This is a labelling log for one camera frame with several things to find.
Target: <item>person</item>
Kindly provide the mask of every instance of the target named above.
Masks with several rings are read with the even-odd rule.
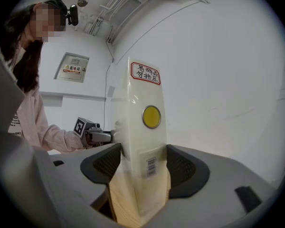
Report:
[[[13,12],[0,33],[0,57],[25,94],[9,133],[47,151],[72,152],[83,148],[80,138],[72,131],[48,125],[38,85],[42,46],[54,32],[65,30],[66,16],[67,7],[62,0],[32,4]]]

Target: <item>person's arm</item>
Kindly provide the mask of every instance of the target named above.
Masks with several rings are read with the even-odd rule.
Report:
[[[58,150],[60,152],[73,152],[82,149],[80,138],[72,131],[65,131],[56,125],[48,125],[44,112],[42,97],[39,88],[35,91],[35,121],[41,147],[46,150]]]

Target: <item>yellow button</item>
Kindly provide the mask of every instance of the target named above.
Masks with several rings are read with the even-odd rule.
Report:
[[[161,123],[161,113],[157,107],[153,105],[147,106],[142,112],[143,123],[148,128],[156,128]]]

